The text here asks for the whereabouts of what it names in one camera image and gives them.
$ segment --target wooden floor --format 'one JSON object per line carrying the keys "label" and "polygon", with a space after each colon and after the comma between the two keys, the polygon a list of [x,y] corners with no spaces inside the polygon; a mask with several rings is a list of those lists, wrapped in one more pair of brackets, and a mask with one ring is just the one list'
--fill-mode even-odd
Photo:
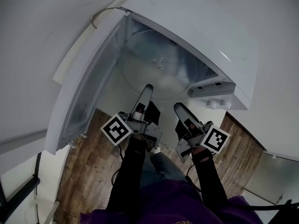
{"label": "wooden floor", "polygon": [[[121,166],[118,147],[114,147],[100,131],[100,127],[109,119],[109,116],[96,110],[87,138],[78,138],[78,147],[70,150],[57,195],[60,205],[54,220],[58,224],[77,224],[80,212],[104,209],[108,203],[112,189],[111,177]],[[241,194],[246,187],[263,150],[227,116],[221,129],[230,133],[231,137],[220,155],[214,156],[214,162],[227,196],[232,197]],[[126,142],[121,143],[123,154],[126,145]],[[173,148],[161,146],[161,152],[184,173],[192,165],[190,158],[182,164]],[[199,186],[195,167],[189,176]]]}

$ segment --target black arm sleeve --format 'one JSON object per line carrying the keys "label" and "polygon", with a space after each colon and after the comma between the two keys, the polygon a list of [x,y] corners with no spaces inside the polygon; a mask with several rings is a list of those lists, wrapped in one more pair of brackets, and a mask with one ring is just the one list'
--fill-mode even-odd
{"label": "black arm sleeve", "polygon": [[135,209],[139,198],[139,185],[145,149],[145,141],[130,138],[125,157],[111,191],[107,210],[130,212]]}
{"label": "black arm sleeve", "polygon": [[[207,161],[200,162],[205,157],[210,158]],[[217,174],[213,156],[208,149],[205,149],[198,154],[192,155],[192,161],[196,167],[204,205],[210,210],[214,210],[227,200],[227,196]]]}

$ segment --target microwave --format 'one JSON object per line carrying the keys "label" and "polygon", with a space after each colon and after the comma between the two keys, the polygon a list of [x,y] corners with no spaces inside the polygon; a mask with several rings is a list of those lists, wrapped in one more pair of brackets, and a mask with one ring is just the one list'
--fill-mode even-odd
{"label": "microwave", "polygon": [[123,48],[136,33],[149,30],[194,57],[188,99],[212,110],[249,109],[258,47],[242,24],[214,0],[127,0],[104,18],[68,69],[50,118],[46,150],[55,154],[78,136],[85,137],[99,100],[107,109],[112,102],[126,102],[124,94],[110,98],[115,90],[105,90],[117,80],[111,77]]}

